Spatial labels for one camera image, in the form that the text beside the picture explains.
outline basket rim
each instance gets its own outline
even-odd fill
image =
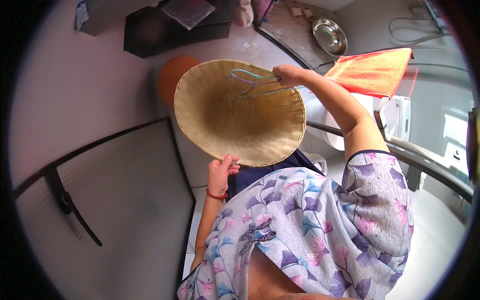
[[[238,63],[241,63],[241,64],[244,64],[244,65],[248,65],[248,66],[251,66],[253,67],[254,69],[259,69],[261,71],[265,71],[265,72],[269,72],[271,74],[273,74],[272,70],[269,70],[267,68],[264,68],[264,67],[260,67],[260,66],[257,66],[255,64],[252,64],[252,63],[249,63],[249,62],[245,62],[245,61],[241,61],[241,60],[230,60],[230,59],[219,59],[219,60],[209,60],[209,61],[204,61],[196,66],[193,66],[191,69],[189,69],[187,72],[185,72],[185,74],[180,78],[179,82],[177,83],[177,87],[175,88],[175,94],[174,94],[174,101],[173,101],[173,106],[174,106],[174,110],[175,110],[175,118],[177,119],[177,124],[179,125],[182,133],[187,137],[187,139],[192,142],[195,146],[199,147],[202,151],[204,151],[205,153],[207,153],[208,155],[212,156],[213,158],[219,160],[219,161],[223,161],[223,157],[220,155],[220,154],[217,154],[217,153],[213,153],[211,152],[210,150],[206,149],[205,147],[203,146],[200,146],[197,141],[195,139],[193,139],[192,137],[190,137],[186,132],[185,132],[185,129],[182,125],[182,123],[180,122],[179,120],[179,117],[178,117],[178,108],[177,108],[177,96],[178,96],[178,93],[179,93],[179,87],[180,87],[180,83],[184,80],[185,77],[189,76],[191,72],[193,72],[193,70],[197,69],[197,68],[200,68],[202,67],[203,65],[206,65],[206,64],[210,64],[210,63],[214,63],[214,62],[225,62],[225,61],[228,61],[228,62],[238,62]],[[307,128],[307,115],[306,115],[306,109],[305,109],[305,102],[303,101],[303,97],[301,96],[300,94],[300,91],[297,89],[297,88],[292,88],[292,91],[300,98],[300,101],[301,101],[301,108],[302,108],[302,134],[301,134],[301,137],[300,139],[297,141],[297,143],[295,144],[295,146],[292,147],[292,149],[288,152],[288,154],[284,155],[283,157],[275,160],[275,161],[272,161],[272,162],[269,162],[268,164],[267,163],[264,163],[264,164],[251,164],[251,163],[245,163],[245,162],[241,162],[241,157],[240,157],[240,161],[239,163],[235,163],[235,164],[238,164],[238,165],[241,165],[241,166],[246,166],[246,167],[267,167],[267,166],[271,166],[271,165],[274,165],[276,163],[279,163],[283,160],[285,160],[287,157],[289,157],[290,155],[292,155],[293,152],[295,152],[296,149],[298,149],[301,141],[303,140],[303,137],[305,135],[305,130]]]

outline white bottle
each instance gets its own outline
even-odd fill
[[[253,23],[251,0],[240,0],[240,7],[237,10],[235,22],[240,27],[248,27]]]

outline orange towel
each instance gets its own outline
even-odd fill
[[[351,93],[381,98],[395,94],[412,49],[401,48],[340,56],[325,77],[333,78]]]

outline wicker basket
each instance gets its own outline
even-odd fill
[[[238,60],[212,60],[191,68],[175,91],[175,115],[187,138],[222,160],[220,154],[239,156],[238,163],[265,167],[280,162],[298,148],[305,132],[305,106],[298,90],[256,97],[239,97],[250,85],[226,80],[233,69],[260,76],[270,70]],[[261,85],[252,92],[281,88]]]

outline metal bowl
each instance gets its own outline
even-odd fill
[[[344,55],[347,52],[345,33],[335,22],[320,18],[312,24],[313,36],[325,52],[332,56]]]

